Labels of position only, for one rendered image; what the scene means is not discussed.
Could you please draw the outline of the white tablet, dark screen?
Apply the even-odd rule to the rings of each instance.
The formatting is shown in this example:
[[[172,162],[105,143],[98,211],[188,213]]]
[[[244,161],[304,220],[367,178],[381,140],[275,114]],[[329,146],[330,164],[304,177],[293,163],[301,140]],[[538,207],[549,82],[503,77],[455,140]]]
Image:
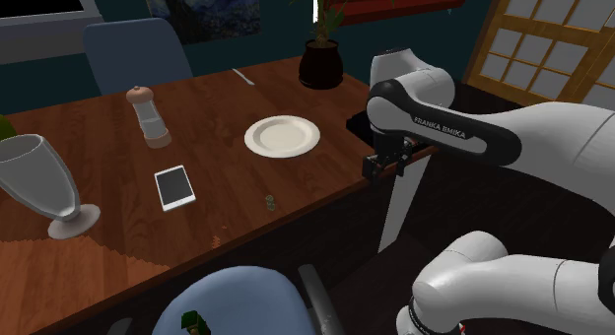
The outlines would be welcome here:
[[[195,193],[183,165],[170,167],[154,174],[162,209],[168,212],[196,200]]]

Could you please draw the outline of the grey-framed dark window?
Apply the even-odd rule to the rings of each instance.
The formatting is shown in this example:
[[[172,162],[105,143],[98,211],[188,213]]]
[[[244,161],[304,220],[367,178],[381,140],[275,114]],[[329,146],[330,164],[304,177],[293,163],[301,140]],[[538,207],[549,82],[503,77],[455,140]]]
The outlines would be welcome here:
[[[0,64],[81,53],[102,21],[95,0],[0,0]]]

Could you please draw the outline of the brown wooden table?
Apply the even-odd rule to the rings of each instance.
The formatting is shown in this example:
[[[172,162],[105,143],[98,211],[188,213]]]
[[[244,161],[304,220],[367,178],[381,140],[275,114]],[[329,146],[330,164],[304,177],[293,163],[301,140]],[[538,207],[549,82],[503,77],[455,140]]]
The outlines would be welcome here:
[[[13,114],[19,132],[50,142],[102,214],[85,234],[54,240],[45,217],[0,190],[0,335],[105,335],[124,317],[146,335],[190,284],[235,265],[297,281],[311,264],[336,293],[376,254],[394,172],[364,179],[371,148],[346,127],[367,86],[346,77],[313,91],[298,66],[289,58],[240,69],[255,86],[231,70],[156,86],[172,135],[159,150],[121,93]],[[314,123],[318,144],[287,159],[253,153],[245,131],[276,115]],[[154,174],[179,165],[196,200],[164,212]]]

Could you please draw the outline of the blue swirl wall painting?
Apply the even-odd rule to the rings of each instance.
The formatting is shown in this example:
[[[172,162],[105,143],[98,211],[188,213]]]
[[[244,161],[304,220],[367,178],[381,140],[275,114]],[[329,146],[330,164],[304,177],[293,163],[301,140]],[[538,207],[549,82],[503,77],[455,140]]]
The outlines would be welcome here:
[[[171,24],[182,44],[261,32],[259,0],[146,0],[151,16]]]

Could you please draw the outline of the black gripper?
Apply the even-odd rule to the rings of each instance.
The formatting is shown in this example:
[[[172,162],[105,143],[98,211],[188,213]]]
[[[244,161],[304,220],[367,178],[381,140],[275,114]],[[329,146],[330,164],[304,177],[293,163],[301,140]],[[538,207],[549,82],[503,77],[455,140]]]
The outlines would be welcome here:
[[[382,168],[396,164],[396,175],[403,177],[407,159],[412,155],[413,143],[401,135],[374,133],[375,155],[363,157],[362,176],[375,182]]]

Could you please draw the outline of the grey footed glass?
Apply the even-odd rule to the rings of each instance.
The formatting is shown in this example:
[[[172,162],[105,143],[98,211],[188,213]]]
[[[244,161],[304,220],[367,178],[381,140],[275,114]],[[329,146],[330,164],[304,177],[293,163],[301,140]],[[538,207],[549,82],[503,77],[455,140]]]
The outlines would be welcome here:
[[[0,187],[18,202],[49,218],[47,232],[54,239],[83,234],[101,215],[98,206],[81,202],[69,168],[38,134],[0,141]]]

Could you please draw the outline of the white plate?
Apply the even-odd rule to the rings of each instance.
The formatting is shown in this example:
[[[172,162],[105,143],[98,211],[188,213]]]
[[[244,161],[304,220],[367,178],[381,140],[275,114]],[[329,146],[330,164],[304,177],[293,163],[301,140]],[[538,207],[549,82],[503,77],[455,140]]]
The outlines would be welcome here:
[[[319,142],[320,131],[311,121],[294,115],[276,115],[253,123],[244,134],[255,154],[272,159],[303,155]]]

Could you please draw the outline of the green bottle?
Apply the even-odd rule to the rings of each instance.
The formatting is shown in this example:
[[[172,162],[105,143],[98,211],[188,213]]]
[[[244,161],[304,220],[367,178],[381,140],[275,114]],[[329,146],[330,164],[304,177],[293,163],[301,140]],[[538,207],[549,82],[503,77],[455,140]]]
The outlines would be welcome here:
[[[189,335],[211,335],[206,321],[196,310],[185,312],[181,316],[181,328]]]

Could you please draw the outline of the plant in black pot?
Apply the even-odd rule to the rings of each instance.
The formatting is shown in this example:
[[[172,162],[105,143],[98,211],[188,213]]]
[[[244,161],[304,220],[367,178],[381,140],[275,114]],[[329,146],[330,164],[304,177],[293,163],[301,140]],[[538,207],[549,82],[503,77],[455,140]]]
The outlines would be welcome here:
[[[343,81],[339,42],[331,38],[345,19],[344,10],[352,0],[313,0],[313,39],[306,42],[299,67],[300,82],[314,90],[328,90]]]

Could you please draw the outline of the red-framed window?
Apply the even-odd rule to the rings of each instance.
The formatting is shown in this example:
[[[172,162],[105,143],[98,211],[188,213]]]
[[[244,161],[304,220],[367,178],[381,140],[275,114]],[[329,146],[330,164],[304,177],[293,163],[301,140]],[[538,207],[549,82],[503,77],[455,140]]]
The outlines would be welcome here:
[[[324,9],[344,13],[341,26],[461,7],[465,0],[324,0]]]

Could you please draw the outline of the wooden lattice door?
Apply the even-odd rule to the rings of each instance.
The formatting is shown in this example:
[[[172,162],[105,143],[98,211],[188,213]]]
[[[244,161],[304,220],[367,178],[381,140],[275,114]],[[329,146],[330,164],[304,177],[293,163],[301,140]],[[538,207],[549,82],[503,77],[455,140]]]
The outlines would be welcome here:
[[[472,87],[615,110],[615,0],[494,0],[475,51]]]

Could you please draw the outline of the clear pepper mill, wooden ends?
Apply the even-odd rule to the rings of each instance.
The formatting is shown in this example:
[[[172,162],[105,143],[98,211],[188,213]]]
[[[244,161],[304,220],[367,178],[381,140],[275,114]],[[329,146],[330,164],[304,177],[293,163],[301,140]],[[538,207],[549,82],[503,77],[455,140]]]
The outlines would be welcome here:
[[[160,149],[171,142],[171,134],[154,103],[154,94],[147,87],[135,86],[126,93],[126,99],[133,105],[146,144]]]

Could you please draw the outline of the green round object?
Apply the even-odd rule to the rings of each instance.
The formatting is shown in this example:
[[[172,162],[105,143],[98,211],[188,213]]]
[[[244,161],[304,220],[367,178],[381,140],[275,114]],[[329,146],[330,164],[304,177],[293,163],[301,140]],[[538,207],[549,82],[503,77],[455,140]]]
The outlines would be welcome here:
[[[0,114],[0,141],[17,136],[18,133],[12,123]]]

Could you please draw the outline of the silver knife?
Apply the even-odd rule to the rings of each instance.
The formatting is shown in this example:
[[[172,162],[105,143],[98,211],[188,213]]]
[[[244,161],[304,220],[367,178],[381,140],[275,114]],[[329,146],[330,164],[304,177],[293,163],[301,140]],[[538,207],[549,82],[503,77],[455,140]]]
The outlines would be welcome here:
[[[250,86],[255,86],[254,82],[249,80],[241,71],[236,68],[232,68],[231,70],[234,71],[238,76],[240,76],[247,84],[249,84]]]

